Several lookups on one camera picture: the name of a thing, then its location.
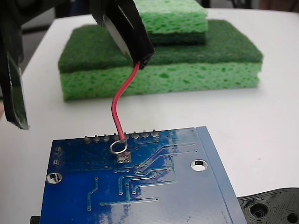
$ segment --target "black plastic part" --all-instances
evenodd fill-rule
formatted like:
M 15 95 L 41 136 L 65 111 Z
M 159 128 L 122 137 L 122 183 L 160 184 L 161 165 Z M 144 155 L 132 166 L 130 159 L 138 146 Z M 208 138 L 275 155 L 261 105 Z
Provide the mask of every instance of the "black plastic part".
M 125 56 L 129 56 L 134 66 L 140 62 L 143 69 L 155 53 L 144 24 L 133 0 L 91 0 L 91 13 L 100 25 L 107 27 L 111 36 Z
M 299 224 L 299 189 L 286 188 L 239 197 L 248 224 Z
M 31 216 L 30 224 L 39 224 L 40 221 L 41 221 L 40 216 Z
M 23 60 L 21 27 L 6 8 L 0 8 L 0 85 L 7 121 L 27 129 L 27 118 L 17 64 Z

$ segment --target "sponge scrubbing layer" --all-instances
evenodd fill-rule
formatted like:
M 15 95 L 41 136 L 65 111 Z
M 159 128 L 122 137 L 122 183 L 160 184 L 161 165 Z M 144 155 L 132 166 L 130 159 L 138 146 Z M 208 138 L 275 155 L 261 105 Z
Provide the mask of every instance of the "sponge scrubbing layer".
M 230 23 L 212 20 L 208 24 L 206 45 L 158 46 L 148 66 L 172 63 L 262 62 L 262 53 Z M 61 73 L 128 65 L 128 60 L 108 31 L 97 25 L 74 30 L 58 62 Z
M 196 45 L 206 43 L 206 33 L 172 33 L 151 34 L 149 38 L 153 45 Z
M 181 63 L 140 70 L 123 95 L 256 87 L 262 63 Z M 64 100 L 112 97 L 130 67 L 61 75 Z

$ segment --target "black 3d printed part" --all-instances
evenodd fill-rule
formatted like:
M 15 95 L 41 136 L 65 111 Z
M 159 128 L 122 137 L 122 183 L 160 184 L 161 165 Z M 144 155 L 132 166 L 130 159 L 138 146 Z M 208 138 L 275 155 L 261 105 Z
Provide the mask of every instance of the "black 3d printed part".
M 238 198 L 248 224 L 298 224 L 299 189 L 285 188 Z

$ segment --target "green scrubber pad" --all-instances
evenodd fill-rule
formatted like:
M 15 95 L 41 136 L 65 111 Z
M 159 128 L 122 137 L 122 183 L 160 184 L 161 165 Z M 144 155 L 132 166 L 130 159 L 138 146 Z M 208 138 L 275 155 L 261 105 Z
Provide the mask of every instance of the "green scrubber pad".
M 226 21 L 209 21 L 205 46 L 160 46 L 125 95 L 256 87 L 263 55 Z M 65 100 L 111 97 L 132 68 L 105 30 L 74 30 L 59 61 Z
M 207 11 L 195 0 L 135 0 L 135 4 L 154 46 L 205 43 Z

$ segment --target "mounting hole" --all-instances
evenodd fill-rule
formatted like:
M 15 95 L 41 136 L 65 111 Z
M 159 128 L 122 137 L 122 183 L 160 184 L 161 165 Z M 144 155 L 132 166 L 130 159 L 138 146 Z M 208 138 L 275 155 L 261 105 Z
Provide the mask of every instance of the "mounting hole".
M 268 214 L 268 207 L 264 204 L 257 203 L 253 205 L 250 209 L 251 214 L 255 218 L 263 218 Z
M 288 215 L 287 220 L 289 223 L 295 224 L 298 222 L 299 217 L 297 214 L 291 213 L 290 215 Z
M 62 181 L 62 176 L 60 173 L 51 173 L 47 175 L 46 181 L 49 184 L 57 184 Z
M 191 163 L 191 168 L 195 171 L 205 171 L 208 167 L 208 164 L 204 160 L 194 160 Z

